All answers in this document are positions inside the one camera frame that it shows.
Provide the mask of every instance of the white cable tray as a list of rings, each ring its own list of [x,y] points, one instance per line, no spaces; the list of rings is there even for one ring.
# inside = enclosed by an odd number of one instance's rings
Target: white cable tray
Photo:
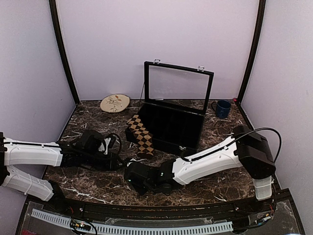
[[[37,209],[33,209],[31,216],[56,226],[71,229],[69,226],[70,217],[54,215]],[[99,235],[207,235],[233,231],[232,222],[179,228],[132,228],[99,223],[92,224],[96,227]],[[89,232],[86,230],[77,230],[89,234],[95,234],[94,228]]]

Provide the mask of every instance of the lavender wall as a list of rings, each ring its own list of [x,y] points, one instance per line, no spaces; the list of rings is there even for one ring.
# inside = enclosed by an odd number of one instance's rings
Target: lavender wall
[[[82,100],[114,93],[139,98],[143,62],[215,73],[211,98],[237,97],[258,0],[59,0],[73,77]],[[177,77],[176,90],[188,87]],[[170,93],[172,87],[164,93]],[[176,98],[198,97],[197,92]]]
[[[0,1],[0,131],[25,141],[55,141],[74,101],[47,0]],[[41,177],[43,166],[18,166]],[[0,188],[1,234],[13,235],[25,196]]]
[[[283,138],[277,161],[307,234],[313,234],[313,1],[268,1],[243,108],[254,126]],[[273,152],[278,140],[266,134]]]

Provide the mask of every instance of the black display case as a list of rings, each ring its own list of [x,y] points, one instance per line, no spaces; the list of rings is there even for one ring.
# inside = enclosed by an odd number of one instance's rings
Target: black display case
[[[201,76],[202,78],[204,77],[206,84],[206,86],[203,86],[203,83],[201,84],[202,90],[205,93],[202,95],[205,97],[202,100],[198,100],[198,103],[202,103],[203,108],[186,107],[177,104],[177,102],[175,103],[175,101],[172,102],[175,99],[175,95],[177,95],[175,93],[167,95],[167,98],[170,97],[171,99],[159,100],[151,98],[150,71],[151,68],[154,69],[155,67],[172,69],[163,70],[163,75],[166,73],[170,76],[173,75],[173,69],[178,71],[178,73],[175,72],[176,75],[187,75],[186,77],[182,77],[181,81],[176,84],[181,86],[184,85],[182,84],[184,80],[192,82],[196,86],[196,81],[191,81],[191,79],[196,74],[202,74]],[[144,126],[153,135],[152,143],[155,149],[179,156],[181,154],[187,156],[196,153],[209,102],[213,75],[213,72],[205,71],[204,67],[193,69],[162,64],[158,63],[158,61],[144,63],[145,102],[140,108],[138,115]],[[125,133],[127,141],[137,143],[136,138],[129,128],[125,130]]]

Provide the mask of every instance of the red wire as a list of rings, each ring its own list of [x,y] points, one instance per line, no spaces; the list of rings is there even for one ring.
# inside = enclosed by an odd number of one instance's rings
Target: red wire
[[[270,205],[269,207],[270,207],[270,211],[271,211],[271,213],[272,213],[272,214],[274,214],[274,210],[273,210],[272,205]]]
[[[72,215],[74,215],[74,210],[73,210],[73,208],[72,207],[69,207],[70,208],[70,210],[72,211]]]

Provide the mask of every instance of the blue mug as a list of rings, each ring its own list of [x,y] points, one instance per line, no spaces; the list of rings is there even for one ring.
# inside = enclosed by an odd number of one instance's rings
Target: blue mug
[[[218,118],[224,119],[229,114],[231,103],[227,100],[219,100],[217,102],[212,102],[211,107]]]

